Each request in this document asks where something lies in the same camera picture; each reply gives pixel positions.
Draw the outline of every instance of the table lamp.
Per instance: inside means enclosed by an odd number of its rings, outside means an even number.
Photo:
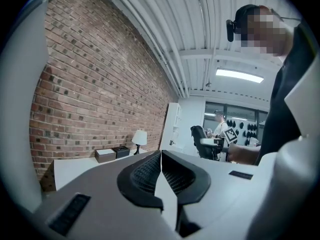
[[[137,146],[134,155],[139,154],[140,145],[147,145],[147,132],[144,130],[136,130],[132,142]]]

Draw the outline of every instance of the person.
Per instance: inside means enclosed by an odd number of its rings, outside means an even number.
[[[228,161],[258,165],[265,154],[277,152],[285,143],[301,135],[285,97],[307,71],[319,47],[303,19],[292,28],[273,9],[263,5],[241,7],[234,21],[226,21],[226,28],[230,42],[235,34],[242,47],[259,48],[260,53],[279,57],[283,63],[274,81],[261,146],[231,144],[228,149]]]
[[[225,121],[224,113],[220,110],[216,110],[215,121],[219,122],[213,133],[209,133],[208,137],[216,138],[217,136],[223,136],[223,132],[228,129],[228,125]]]

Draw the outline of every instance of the white ceiling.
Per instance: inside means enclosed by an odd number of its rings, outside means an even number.
[[[190,94],[217,93],[251,98],[269,106],[278,58],[243,50],[228,42],[226,20],[235,19],[238,8],[247,4],[265,5],[280,16],[301,18],[287,0],[120,0],[139,23],[139,31],[151,40],[152,50],[166,65],[172,86],[182,98]],[[299,22],[285,20],[295,27]],[[252,73],[264,80],[259,84],[216,76],[217,68]]]

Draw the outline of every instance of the chair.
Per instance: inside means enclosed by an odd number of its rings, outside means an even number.
[[[218,154],[222,151],[225,138],[208,138],[204,129],[200,126],[191,127],[191,136],[194,145],[201,158],[209,160],[218,160]]]

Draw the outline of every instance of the neck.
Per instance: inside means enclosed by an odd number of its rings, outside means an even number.
[[[284,46],[283,46],[281,55],[278,55],[282,63],[285,61],[286,57],[290,53],[293,44],[294,44],[294,28],[286,25]]]

